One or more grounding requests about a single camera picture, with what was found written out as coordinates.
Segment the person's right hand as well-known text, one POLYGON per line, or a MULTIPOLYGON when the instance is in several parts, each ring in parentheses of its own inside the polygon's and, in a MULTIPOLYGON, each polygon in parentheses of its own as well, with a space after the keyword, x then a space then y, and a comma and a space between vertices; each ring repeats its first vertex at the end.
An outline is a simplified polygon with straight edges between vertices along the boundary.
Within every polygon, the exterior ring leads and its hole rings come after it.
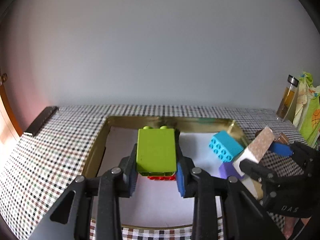
POLYGON ((286 239, 294 239, 300 230, 306 226, 310 218, 293 218, 285 217, 285 225, 283 228, 283 235, 286 239))

